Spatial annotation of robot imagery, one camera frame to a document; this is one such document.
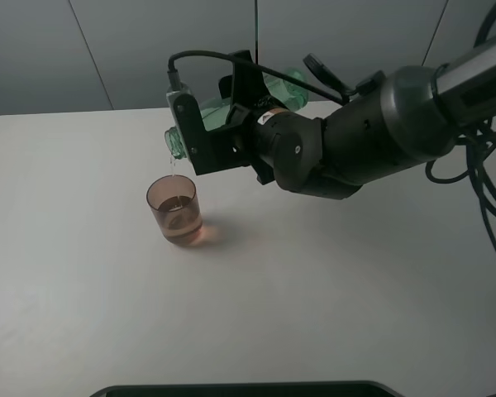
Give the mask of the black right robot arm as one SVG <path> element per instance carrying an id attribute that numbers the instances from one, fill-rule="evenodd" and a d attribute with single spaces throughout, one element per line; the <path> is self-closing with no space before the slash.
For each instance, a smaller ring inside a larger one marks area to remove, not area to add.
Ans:
<path id="1" fill-rule="evenodd" d="M 284 190 L 345 199 L 364 184 L 448 154 L 496 116 L 496 37 L 437 69 L 401 68 L 324 118 L 268 108 L 229 118 L 218 157 Z"/>

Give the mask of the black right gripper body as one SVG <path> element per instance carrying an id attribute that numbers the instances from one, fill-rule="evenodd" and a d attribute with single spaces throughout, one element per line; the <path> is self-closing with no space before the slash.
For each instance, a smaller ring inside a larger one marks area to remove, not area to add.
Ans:
<path id="1" fill-rule="evenodd" d="M 282 118 L 295 116 L 295 112 L 286 108 L 251 110 L 235 106 L 235 124 L 241 129 L 235 138 L 236 147 L 262 185 L 275 181 L 274 152 L 279 137 L 284 134 Z"/>

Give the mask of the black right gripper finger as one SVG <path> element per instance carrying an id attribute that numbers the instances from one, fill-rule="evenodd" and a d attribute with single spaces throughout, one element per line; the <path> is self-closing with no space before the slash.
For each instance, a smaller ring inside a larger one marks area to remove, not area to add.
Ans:
<path id="1" fill-rule="evenodd" d="M 262 71 L 255 64 L 248 50 L 238 50 L 230 54 L 219 53 L 220 60 L 231 64 L 231 73 L 219 80 L 218 88 L 222 100 L 227 101 L 227 114 L 220 130 L 238 127 L 235 124 L 235 106 L 241 105 L 251 110 L 269 108 L 270 94 Z"/>

